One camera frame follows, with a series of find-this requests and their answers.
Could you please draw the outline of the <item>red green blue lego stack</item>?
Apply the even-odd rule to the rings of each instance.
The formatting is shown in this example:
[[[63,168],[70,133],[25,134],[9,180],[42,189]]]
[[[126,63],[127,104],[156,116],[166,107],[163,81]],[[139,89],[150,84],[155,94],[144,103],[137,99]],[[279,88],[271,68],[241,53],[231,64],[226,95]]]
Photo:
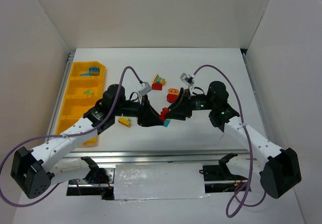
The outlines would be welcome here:
[[[159,119],[163,121],[163,126],[168,127],[169,123],[171,122],[170,119],[166,119],[165,116],[169,113],[168,108],[163,108],[159,114]]]

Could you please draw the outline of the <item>light green curved lego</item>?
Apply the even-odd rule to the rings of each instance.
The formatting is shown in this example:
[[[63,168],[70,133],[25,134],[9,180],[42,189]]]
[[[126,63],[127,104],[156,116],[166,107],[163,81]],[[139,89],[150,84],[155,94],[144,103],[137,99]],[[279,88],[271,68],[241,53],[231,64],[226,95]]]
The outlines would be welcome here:
[[[93,92],[93,90],[89,89],[89,90],[85,91],[84,94],[85,95],[93,95],[94,92]]]

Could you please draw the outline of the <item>blue round lego brick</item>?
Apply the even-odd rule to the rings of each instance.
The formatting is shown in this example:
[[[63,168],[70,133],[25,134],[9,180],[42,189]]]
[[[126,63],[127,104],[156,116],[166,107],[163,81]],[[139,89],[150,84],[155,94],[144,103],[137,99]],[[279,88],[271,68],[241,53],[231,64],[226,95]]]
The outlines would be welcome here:
[[[100,68],[99,67],[90,67],[89,68],[89,75],[90,76],[99,76],[100,75]]]

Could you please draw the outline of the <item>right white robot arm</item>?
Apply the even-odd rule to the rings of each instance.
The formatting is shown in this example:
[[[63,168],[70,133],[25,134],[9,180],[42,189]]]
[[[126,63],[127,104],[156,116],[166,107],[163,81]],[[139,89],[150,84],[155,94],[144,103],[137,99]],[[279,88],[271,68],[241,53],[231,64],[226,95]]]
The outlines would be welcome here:
[[[165,118],[185,120],[193,111],[209,110],[212,126],[233,137],[260,162],[260,184],[269,196],[278,199],[301,182],[297,153],[291,148],[284,150],[243,122],[241,112],[228,104],[228,97],[220,81],[211,82],[206,94],[193,95],[188,89],[180,89]]]

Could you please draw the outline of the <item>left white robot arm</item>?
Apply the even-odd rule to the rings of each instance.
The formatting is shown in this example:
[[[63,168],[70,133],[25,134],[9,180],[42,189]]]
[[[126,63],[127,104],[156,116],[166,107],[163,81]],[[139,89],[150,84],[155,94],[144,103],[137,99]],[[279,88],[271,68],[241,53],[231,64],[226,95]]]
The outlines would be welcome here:
[[[162,126],[165,118],[150,104],[148,96],[141,101],[127,100],[123,86],[113,84],[103,93],[95,105],[76,123],[51,137],[42,145],[15,151],[11,176],[29,199],[43,194],[50,185],[72,179],[84,179],[88,183],[108,181],[106,171],[90,157],[61,164],[59,161],[86,141],[97,137],[115,123],[117,116],[135,117],[142,127]]]

